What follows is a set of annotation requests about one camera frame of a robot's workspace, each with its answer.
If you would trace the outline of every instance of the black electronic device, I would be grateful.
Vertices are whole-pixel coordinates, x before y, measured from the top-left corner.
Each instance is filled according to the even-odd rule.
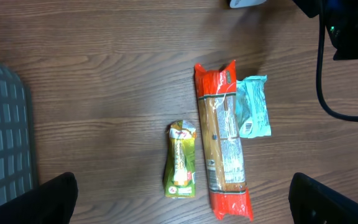
[[[296,173],[288,197],[294,224],[358,224],[358,203]]]
[[[331,116],[346,121],[357,121],[333,111],[325,102],[321,88],[324,36],[327,29],[332,45],[337,49],[334,60],[358,59],[358,0],[294,0],[310,18],[319,15],[319,47],[316,71],[316,88],[320,105]]]

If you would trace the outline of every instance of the wood grain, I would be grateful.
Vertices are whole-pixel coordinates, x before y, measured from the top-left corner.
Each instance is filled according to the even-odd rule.
[[[358,202],[358,123],[320,107],[318,20],[291,1],[227,10],[222,1],[0,0],[0,61],[32,90],[39,176],[76,175],[72,223],[219,223],[209,207],[201,138],[197,196],[163,196],[166,129],[200,132],[195,63],[237,60],[237,77],[267,74],[270,138],[243,139],[255,223],[291,223],[288,188],[304,172]],[[333,62],[329,105],[358,115],[358,61]],[[227,216],[225,223],[247,223]]]

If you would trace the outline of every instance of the plastic packaging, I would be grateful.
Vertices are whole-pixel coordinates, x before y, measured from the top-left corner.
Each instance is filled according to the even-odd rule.
[[[169,150],[165,167],[165,196],[188,198],[196,194],[196,128],[188,121],[176,121],[169,130]]]
[[[266,75],[257,75],[237,81],[236,117],[242,138],[272,135],[264,93],[266,80]]]
[[[264,3],[266,0],[230,0],[230,8],[256,6]]]
[[[242,215],[253,220],[235,115],[235,61],[221,72],[206,71],[196,64],[195,72],[213,212],[219,220],[225,214]]]

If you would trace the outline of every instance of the barcode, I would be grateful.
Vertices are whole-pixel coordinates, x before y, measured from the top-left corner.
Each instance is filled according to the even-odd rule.
[[[216,170],[207,169],[207,171],[208,171],[209,189],[219,190],[218,180],[216,178]]]
[[[252,128],[252,123],[246,123],[246,133],[250,132]]]

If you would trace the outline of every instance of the black cable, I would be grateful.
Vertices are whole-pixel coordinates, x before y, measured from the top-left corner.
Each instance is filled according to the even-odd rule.
[[[319,31],[319,42],[318,42],[318,56],[317,56],[317,71],[316,71],[316,89],[317,89],[317,98],[320,102],[321,107],[331,116],[337,119],[342,119],[345,121],[354,121],[358,122],[358,116],[349,116],[337,113],[333,111],[324,100],[323,88],[321,86],[321,72],[323,70],[323,56],[324,56],[324,39],[325,39],[325,20],[324,20],[324,7],[325,0],[320,0],[320,31]]]

